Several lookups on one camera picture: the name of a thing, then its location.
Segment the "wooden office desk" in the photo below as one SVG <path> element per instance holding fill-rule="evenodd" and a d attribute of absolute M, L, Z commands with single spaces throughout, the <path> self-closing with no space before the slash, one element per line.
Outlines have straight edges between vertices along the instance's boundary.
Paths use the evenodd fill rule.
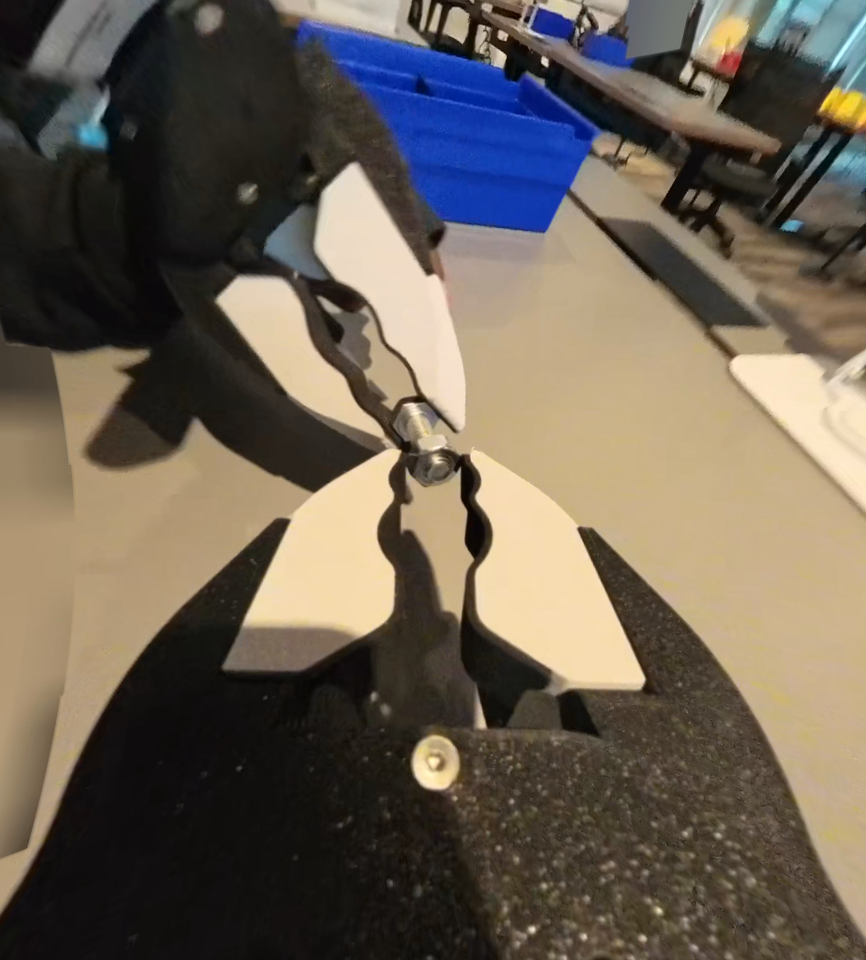
<path fill-rule="evenodd" d="M 563 77 L 571 77 L 590 88 L 599 100 L 619 107 L 642 124 L 679 137 L 688 145 L 686 159 L 661 203 L 670 214 L 680 212 L 708 158 L 727 154 L 760 159 L 772 157 L 780 149 L 777 139 L 658 78 L 602 65 L 583 57 L 567 41 L 531 33 L 516 19 L 481 8 L 478 12 L 489 27 L 546 61 L 545 78 L 555 92 L 560 90 Z"/>

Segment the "black desk mat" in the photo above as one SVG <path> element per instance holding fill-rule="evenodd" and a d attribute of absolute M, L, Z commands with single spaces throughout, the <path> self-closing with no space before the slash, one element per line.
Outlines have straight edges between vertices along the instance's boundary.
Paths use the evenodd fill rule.
<path fill-rule="evenodd" d="M 603 218 L 600 228 L 637 267 L 711 330 L 763 330 L 767 321 L 649 222 Z"/>

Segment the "white plastic base plate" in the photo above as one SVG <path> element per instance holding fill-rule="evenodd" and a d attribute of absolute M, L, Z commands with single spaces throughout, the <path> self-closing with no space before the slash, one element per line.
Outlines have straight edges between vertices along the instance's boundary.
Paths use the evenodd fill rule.
<path fill-rule="evenodd" d="M 807 354 L 744 354 L 729 363 L 737 385 L 866 516 L 866 462 L 826 427 L 827 368 Z"/>

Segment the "person's left forearm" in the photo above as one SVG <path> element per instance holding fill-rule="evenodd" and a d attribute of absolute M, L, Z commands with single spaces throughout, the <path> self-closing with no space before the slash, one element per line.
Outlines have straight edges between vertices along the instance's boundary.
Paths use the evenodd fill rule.
<path fill-rule="evenodd" d="M 105 154 L 47 159 L 0 145 L 0 319 L 8 341 L 56 352 L 151 347 L 171 310 L 129 248 Z"/>

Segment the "silver hex bolt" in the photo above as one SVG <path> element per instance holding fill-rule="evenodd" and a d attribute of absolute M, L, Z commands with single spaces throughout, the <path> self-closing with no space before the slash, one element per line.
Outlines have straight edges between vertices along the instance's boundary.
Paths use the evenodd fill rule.
<path fill-rule="evenodd" d="M 424 416 L 406 423 L 410 473 L 420 485 L 439 486 L 448 482 L 460 466 L 460 454 L 451 441 Z"/>

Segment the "blue plastic bin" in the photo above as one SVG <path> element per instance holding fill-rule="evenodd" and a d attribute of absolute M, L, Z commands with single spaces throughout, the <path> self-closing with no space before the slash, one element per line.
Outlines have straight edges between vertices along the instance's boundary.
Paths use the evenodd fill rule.
<path fill-rule="evenodd" d="M 544 234 L 600 129 L 531 75 L 304 21 L 372 102 L 439 219 Z"/>

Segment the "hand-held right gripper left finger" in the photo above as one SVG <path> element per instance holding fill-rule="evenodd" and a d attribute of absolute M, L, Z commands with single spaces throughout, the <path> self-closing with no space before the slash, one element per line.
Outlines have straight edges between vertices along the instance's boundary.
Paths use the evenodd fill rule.
<path fill-rule="evenodd" d="M 380 524 L 395 503 L 395 450 L 318 490 L 290 518 L 223 663 L 225 674 L 305 674 L 392 616 L 395 573 Z"/>

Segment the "silver hex nut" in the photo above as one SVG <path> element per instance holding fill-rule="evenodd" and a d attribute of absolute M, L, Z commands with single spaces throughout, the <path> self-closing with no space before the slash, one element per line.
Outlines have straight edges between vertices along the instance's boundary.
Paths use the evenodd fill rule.
<path fill-rule="evenodd" d="M 404 444 L 418 447 L 426 438 L 432 437 L 438 416 L 425 402 L 404 401 L 396 408 L 392 427 Z"/>

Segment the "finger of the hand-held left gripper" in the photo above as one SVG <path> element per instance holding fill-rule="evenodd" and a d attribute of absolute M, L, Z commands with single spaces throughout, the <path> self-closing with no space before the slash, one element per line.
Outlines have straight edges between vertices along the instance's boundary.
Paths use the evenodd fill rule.
<path fill-rule="evenodd" d="M 313 249 L 332 281 L 365 300 L 417 394 L 462 433 L 466 379 L 444 285 L 420 265 L 359 163 L 320 192 Z"/>
<path fill-rule="evenodd" d="M 367 450 L 393 443 L 355 402 L 343 375 L 320 355 L 294 289 L 282 278 L 241 276 L 218 306 L 286 395 Z"/>

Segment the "black mesh office chair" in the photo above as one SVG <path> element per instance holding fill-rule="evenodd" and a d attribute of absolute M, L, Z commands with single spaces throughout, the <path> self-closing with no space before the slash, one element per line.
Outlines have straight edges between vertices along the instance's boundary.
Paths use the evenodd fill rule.
<path fill-rule="evenodd" d="M 741 57 L 720 111 L 755 128 L 778 144 L 778 150 L 759 159 L 715 155 L 703 164 L 695 191 L 709 195 L 709 203 L 695 210 L 691 230 L 712 230 L 725 249 L 733 234 L 718 217 L 723 203 L 766 209 L 799 177 L 802 166 L 792 159 L 813 126 L 828 94 L 839 84 L 842 68 L 791 54 L 775 47 L 750 45 Z"/>

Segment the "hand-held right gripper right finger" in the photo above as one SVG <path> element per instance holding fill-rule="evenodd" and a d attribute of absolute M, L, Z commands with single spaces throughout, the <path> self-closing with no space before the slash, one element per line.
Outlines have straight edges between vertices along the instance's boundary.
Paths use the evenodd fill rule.
<path fill-rule="evenodd" d="M 463 663 L 489 692 L 640 692 L 646 676 L 580 528 L 481 450 L 463 469 Z"/>

